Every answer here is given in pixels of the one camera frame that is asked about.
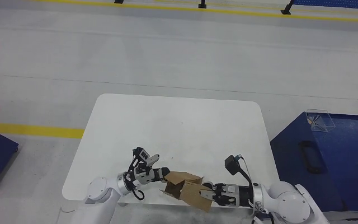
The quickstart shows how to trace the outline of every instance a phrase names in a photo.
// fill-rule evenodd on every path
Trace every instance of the white floor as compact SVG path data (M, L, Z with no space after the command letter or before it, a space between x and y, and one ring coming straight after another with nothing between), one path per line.
M358 114L357 23L0 6L0 123L85 128L102 93L255 101L270 139L309 108ZM61 189L79 140L9 137L21 148L0 182L1 223L56 223L76 207ZM112 222L240 220L224 214L128 205Z

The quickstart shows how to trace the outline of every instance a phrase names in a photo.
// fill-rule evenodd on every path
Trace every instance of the yellow floor line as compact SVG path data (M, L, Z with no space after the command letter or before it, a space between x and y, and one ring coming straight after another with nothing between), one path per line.
M82 138L84 129L23 124L0 124L0 134L25 134L61 138Z
M219 9L202 9L202 8L187 8L187 7L174 7L174 6L153 6L144 4L114 4L106 2L83 2L71 0L31 0L35 2L51 2L51 3L66 3L66 4L80 4L88 6L109 6L109 7L124 7L124 8L143 8L152 10L175 10L175 11L191 11L191 12L210 12L222 13L231 15L246 15L246 16L261 16L261 17L278 17L278 18L299 18L305 20L326 20L326 21L341 21L341 22L358 22L358 18L344 18L344 17L327 17L327 16L303 16L303 15L282 15L277 13L264 13L264 12L246 12L234 10L219 10Z
M170 0L154 0L154 2L160 3L174 3L174 4L199 4L198 2L190 1L170 1ZM253 8L261 10L283 10L283 7L268 7L268 6L251 6L244 4L220 4L220 3L207 3L208 6L221 6L221 7L238 7L238 8ZM358 12L343 12L343 11L329 11L329 10L300 10L292 8L290 11L293 12L316 12L316 13L336 13L336 14L346 14L346 15L358 15Z

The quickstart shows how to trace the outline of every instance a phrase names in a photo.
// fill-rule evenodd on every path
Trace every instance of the transparent box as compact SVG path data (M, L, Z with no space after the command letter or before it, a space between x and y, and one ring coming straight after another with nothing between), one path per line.
M329 132L336 127L326 110L308 109L306 117L307 122L311 125L311 130L315 132Z

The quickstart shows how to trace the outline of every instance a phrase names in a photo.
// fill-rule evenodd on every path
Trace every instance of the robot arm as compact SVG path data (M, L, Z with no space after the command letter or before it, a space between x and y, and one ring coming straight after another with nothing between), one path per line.
M133 160L128 171L113 178L97 177L88 186L86 198L80 202L71 224L107 224L110 223L118 200L129 193L137 199L143 200L144 193L139 197L136 188L140 185L156 181L164 181L169 173L166 167L153 169L152 166L159 160L159 155L152 157L143 149L133 150Z
M252 183L240 167L241 155L229 156L225 160L225 168L232 174L240 172L249 182L248 186L235 184L212 184L203 183L213 191L201 190L200 195L204 198L217 202L220 206L250 207L253 213L265 213L274 223L304 223L304 224L329 224L317 204L301 185L292 186L280 181L266 189L265 186ZM253 223L260 223L254 217Z

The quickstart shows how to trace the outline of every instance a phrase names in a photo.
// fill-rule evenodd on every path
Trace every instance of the cardboard box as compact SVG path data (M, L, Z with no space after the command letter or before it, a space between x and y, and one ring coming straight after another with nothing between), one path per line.
M211 207L211 200L200 196L200 190L211 190L202 186L202 178L189 174L188 172L170 172L164 177L167 186L164 194L186 202L188 205L208 212Z

